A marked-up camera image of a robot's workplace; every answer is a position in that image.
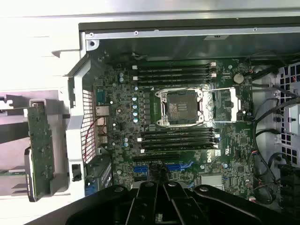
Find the silver socket cover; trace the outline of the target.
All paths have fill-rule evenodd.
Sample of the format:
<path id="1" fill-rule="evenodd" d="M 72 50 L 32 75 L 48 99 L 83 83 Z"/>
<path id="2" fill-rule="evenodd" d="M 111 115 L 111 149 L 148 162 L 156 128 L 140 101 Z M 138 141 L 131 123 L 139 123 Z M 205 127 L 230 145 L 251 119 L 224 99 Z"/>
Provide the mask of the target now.
<path id="1" fill-rule="evenodd" d="M 202 114 L 205 122 L 235 123 L 240 112 L 241 100 L 234 87 L 203 90 Z"/>

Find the silver finned heatsink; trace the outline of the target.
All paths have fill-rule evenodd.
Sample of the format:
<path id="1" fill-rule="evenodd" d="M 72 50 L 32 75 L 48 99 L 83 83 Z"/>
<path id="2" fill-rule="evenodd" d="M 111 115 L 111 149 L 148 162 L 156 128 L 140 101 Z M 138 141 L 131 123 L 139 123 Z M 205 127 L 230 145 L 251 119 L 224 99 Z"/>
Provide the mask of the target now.
<path id="1" fill-rule="evenodd" d="M 203 175 L 201 176 L 201 184 L 210 185 L 221 190 L 224 189 L 221 175 Z"/>

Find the CPU socket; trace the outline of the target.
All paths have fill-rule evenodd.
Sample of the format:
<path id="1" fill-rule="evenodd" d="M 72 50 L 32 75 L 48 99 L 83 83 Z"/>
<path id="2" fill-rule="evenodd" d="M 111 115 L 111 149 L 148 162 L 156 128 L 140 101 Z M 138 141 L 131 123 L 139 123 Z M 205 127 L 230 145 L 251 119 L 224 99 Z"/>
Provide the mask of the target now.
<path id="1" fill-rule="evenodd" d="M 204 123 L 201 88 L 167 88 L 150 100 L 151 121 L 165 128 L 185 128 Z"/>

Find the silver disk bay cage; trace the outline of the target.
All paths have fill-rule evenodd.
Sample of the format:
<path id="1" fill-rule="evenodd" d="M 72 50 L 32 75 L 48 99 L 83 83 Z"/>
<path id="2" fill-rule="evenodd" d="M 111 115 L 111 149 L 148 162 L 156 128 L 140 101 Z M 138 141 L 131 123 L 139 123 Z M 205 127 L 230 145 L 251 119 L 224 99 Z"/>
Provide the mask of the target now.
<path id="1" fill-rule="evenodd" d="M 300 62 L 281 69 L 280 88 L 300 96 Z M 300 104 L 281 109 L 281 152 L 300 167 Z"/>

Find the blue expansion slot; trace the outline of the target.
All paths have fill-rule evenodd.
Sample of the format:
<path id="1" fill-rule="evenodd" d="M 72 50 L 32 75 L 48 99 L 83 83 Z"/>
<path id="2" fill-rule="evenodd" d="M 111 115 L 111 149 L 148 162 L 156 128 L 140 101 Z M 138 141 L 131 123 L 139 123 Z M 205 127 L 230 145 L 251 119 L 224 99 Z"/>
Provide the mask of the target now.
<path id="1" fill-rule="evenodd" d="M 136 165 L 133 167 L 133 172 L 134 173 L 141 173 L 141 174 L 148 174 L 150 171 L 150 167 L 155 167 L 155 166 L 163 166 L 166 168 L 168 171 L 173 172 L 173 171 L 184 171 L 185 169 L 190 168 L 194 164 L 193 161 L 187 163 L 187 164 L 148 164 L 148 165 Z"/>

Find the black RAM slot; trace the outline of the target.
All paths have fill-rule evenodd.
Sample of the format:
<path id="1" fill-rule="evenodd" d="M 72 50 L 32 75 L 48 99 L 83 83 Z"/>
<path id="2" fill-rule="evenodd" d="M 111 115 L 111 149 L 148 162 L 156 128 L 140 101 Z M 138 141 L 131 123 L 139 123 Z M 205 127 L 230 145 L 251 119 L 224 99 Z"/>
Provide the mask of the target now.
<path id="1" fill-rule="evenodd" d="M 141 144 L 167 144 L 167 143 L 195 143 L 195 142 L 212 142 L 218 143 L 219 138 L 182 138 L 182 139 L 151 139 L 146 140 L 138 138 L 137 142 Z"/>
<path id="2" fill-rule="evenodd" d="M 194 66 L 165 66 L 165 67 L 138 67 L 137 65 L 133 65 L 133 70 L 167 70 L 167 69 L 198 69 L 198 68 L 215 68 L 217 66 L 216 62 L 210 64 L 200 64 Z"/>
<path id="3" fill-rule="evenodd" d="M 169 81 L 169 80 L 163 80 L 163 81 L 139 81 L 137 84 L 141 86 L 148 86 L 148 85 L 185 85 L 185 84 L 208 84 L 212 83 L 211 80 L 180 80 L 180 81 Z"/>
<path id="4" fill-rule="evenodd" d="M 149 135 L 142 137 L 143 140 L 146 139 L 165 139 L 165 138 L 185 138 L 185 137 L 217 137 L 219 138 L 221 134 L 214 134 L 214 133 L 202 133 L 202 134 L 165 134 L 165 135 Z"/>
<path id="5" fill-rule="evenodd" d="M 170 80 L 170 79 L 202 79 L 202 78 L 215 78 L 217 77 L 216 73 L 213 74 L 199 74 L 199 75 L 150 75 L 150 76 L 133 76 L 133 81 L 139 80 L 150 80 L 150 79 L 159 79 L 159 80 Z"/>
<path id="6" fill-rule="evenodd" d="M 163 75 L 163 74 L 210 74 L 209 70 L 196 70 L 196 71 L 139 71 L 140 75 Z"/>
<path id="7" fill-rule="evenodd" d="M 145 131 L 141 132 L 143 135 L 148 135 L 148 134 L 165 134 L 165 133 L 177 133 L 177 132 L 194 132 L 194 131 L 211 131 L 211 132 L 219 132 L 219 128 L 214 128 L 214 127 L 195 127 L 195 128 L 181 128 L 181 129 L 163 129 L 159 131 Z"/>

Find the grey parts rack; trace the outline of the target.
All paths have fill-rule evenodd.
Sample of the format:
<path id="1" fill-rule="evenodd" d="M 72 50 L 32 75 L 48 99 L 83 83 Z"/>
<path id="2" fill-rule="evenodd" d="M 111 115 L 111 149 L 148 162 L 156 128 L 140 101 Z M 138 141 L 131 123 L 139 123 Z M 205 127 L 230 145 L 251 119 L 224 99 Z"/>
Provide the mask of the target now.
<path id="1" fill-rule="evenodd" d="M 69 186 L 66 129 L 70 112 L 58 90 L 0 90 L 0 170 L 25 171 L 24 151 L 29 147 L 27 109 L 30 101 L 41 100 L 46 106 L 52 131 L 54 178 L 50 182 L 50 197 Z M 0 200 L 28 199 L 24 175 L 0 176 Z"/>

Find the green motherboard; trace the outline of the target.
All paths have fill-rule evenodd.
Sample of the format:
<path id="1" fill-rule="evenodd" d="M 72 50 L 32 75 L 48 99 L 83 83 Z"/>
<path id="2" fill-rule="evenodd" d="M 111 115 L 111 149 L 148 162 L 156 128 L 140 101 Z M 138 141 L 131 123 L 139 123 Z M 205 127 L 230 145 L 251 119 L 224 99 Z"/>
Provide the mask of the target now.
<path id="1" fill-rule="evenodd" d="M 138 67 L 165 67 L 165 66 L 194 66 L 216 62 L 213 68 L 194 69 L 167 69 L 167 70 L 133 70 Z M 203 175 L 221 175 L 224 191 L 246 197 L 253 188 L 254 175 L 253 162 L 253 104 L 252 104 L 252 69 L 238 59 L 211 60 L 211 61 L 161 61 L 138 62 L 133 64 L 118 63 L 103 66 L 95 64 L 93 70 L 96 73 L 93 85 L 95 96 L 95 118 L 97 146 L 99 149 L 107 149 L 112 159 L 112 176 L 116 184 L 132 187 L 136 181 L 163 180 L 180 182 L 188 189 L 201 185 Z M 133 76 L 150 76 L 155 74 L 140 75 L 139 71 L 196 71 L 209 70 L 210 74 L 216 73 L 215 78 L 202 79 L 170 79 L 180 80 L 211 80 L 208 84 L 185 85 L 148 85 L 141 86 L 133 81 Z M 236 84 L 233 76 L 240 73 L 244 76 L 242 84 Z M 150 100 L 157 90 L 167 88 L 196 87 L 203 90 L 234 87 L 238 98 L 241 100 L 241 112 L 238 113 L 238 121 L 235 123 L 205 122 L 195 127 L 219 128 L 219 132 L 194 131 L 177 132 L 173 134 L 221 134 L 219 142 L 192 142 L 192 143 L 167 143 L 167 144 L 141 144 L 138 138 L 145 131 L 159 131 L 163 129 L 181 129 L 182 127 L 166 128 L 156 125 L 151 121 Z M 156 154 L 180 154 L 179 159 L 134 162 L 135 156 Z M 170 172 L 163 166 L 150 167 L 148 174 L 134 173 L 136 165 L 148 164 L 194 164 L 184 171 Z"/>

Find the black expansion slot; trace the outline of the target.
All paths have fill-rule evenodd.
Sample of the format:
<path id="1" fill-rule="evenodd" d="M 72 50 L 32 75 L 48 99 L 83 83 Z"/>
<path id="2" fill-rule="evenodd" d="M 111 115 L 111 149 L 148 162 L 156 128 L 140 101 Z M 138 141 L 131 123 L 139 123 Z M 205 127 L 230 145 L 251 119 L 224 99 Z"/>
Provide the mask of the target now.
<path id="1" fill-rule="evenodd" d="M 132 158 L 134 162 L 144 162 L 144 161 L 157 161 L 157 160 L 169 160 L 169 159 L 179 159 L 180 154 L 156 154 L 156 155 L 143 155 L 135 156 Z"/>

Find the black open PC case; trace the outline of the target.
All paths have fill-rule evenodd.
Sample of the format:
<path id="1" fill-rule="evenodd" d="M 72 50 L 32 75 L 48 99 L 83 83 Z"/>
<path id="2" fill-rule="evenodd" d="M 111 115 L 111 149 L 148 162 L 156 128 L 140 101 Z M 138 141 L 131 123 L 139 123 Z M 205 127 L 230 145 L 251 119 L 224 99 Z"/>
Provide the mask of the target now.
<path id="1" fill-rule="evenodd" d="M 217 20 L 81 23 L 81 58 L 68 74 L 70 118 L 66 131 L 70 187 L 77 200 L 113 185 L 109 151 L 95 135 L 95 64 L 238 59 L 252 69 L 254 185 L 246 197 L 300 225 L 300 167 L 281 152 L 281 109 L 300 96 L 280 88 L 281 69 L 300 62 L 300 27 Z M 158 185 L 154 225 L 182 225 Z M 138 188 L 136 181 L 128 190 Z M 179 183 L 190 194 L 194 191 Z"/>

